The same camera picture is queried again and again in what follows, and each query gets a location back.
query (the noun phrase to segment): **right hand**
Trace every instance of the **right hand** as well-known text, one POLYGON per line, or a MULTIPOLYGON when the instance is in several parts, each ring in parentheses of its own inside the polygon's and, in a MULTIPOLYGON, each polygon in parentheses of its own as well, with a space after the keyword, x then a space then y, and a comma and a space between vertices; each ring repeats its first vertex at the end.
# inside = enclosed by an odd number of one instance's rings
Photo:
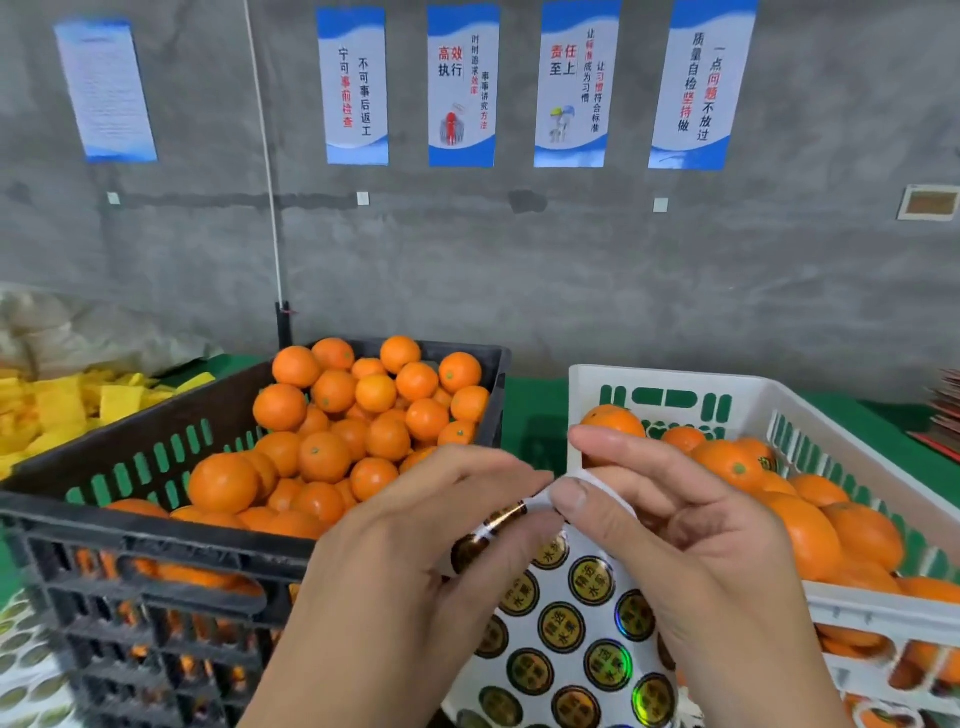
POLYGON ((636 509, 579 480, 554 507, 634 578, 711 728, 850 726, 780 520, 679 450, 578 425, 570 443, 636 509))

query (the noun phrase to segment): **poster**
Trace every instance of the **poster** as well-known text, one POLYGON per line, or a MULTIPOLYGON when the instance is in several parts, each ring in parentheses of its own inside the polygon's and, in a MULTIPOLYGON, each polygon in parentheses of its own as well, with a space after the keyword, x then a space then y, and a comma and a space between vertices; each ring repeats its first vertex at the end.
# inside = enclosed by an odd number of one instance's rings
POLYGON ((427 8, 427 133, 431 167, 493 167, 500 9, 427 8))
POLYGON ((535 167, 602 167, 620 0, 543 5, 535 167))
POLYGON ((327 164, 390 163, 386 25, 383 8, 317 10, 327 164))
POLYGON ((54 34, 87 161, 156 161, 131 24, 71 20, 54 34))
POLYGON ((756 6, 757 0, 675 0, 650 169, 724 168, 756 6))

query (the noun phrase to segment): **white plastic crate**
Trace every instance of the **white plastic crate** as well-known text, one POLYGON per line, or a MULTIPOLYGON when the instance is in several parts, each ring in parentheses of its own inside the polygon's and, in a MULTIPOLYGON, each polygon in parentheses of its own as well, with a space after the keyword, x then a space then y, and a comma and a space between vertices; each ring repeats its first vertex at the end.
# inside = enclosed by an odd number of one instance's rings
MULTIPOLYGON (((569 422, 579 423, 598 404, 628 407, 658 437, 691 425, 709 438, 749 435, 770 443, 780 474, 816 473, 842 486, 851 499, 889 516, 908 547, 904 575, 957 580, 960 509, 927 489, 875 450, 772 379, 579 365, 570 367, 569 422)), ((583 467, 567 445, 568 471, 583 467)), ((804 582, 814 622, 882 634, 889 654, 870 660, 825 655, 837 689, 944 716, 960 716, 960 697, 938 690, 934 675, 950 647, 960 647, 960 606, 804 582), (889 678, 907 643, 944 645, 924 683, 896 690, 889 678)))

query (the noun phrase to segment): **white wire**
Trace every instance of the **white wire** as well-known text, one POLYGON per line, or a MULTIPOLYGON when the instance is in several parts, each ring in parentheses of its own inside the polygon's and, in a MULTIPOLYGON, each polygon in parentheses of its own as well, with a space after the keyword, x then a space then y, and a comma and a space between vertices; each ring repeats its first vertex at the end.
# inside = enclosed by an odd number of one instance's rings
POLYGON ((253 63, 253 88, 256 91, 256 110, 260 115, 260 138, 263 141, 263 163, 267 171, 267 196, 270 198, 270 228, 274 235, 274 266, 276 268, 276 300, 283 307, 283 274, 280 267, 280 242, 276 226, 276 203, 274 201, 274 175, 270 166, 270 144, 267 142, 267 120, 263 112, 263 94, 260 92, 260 70, 256 63, 256 45, 253 43, 253 22, 250 17, 250 2, 243 0, 247 16, 247 38, 250 40, 250 59, 253 63))

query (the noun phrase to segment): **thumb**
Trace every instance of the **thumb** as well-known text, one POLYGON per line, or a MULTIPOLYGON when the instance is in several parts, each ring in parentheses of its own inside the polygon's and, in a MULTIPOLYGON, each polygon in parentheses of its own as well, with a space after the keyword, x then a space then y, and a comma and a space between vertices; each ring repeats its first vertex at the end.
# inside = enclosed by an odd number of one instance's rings
POLYGON ((633 511, 582 480, 561 478, 548 494, 571 525, 623 564, 651 603, 672 601, 688 567, 682 553, 651 533, 633 511))

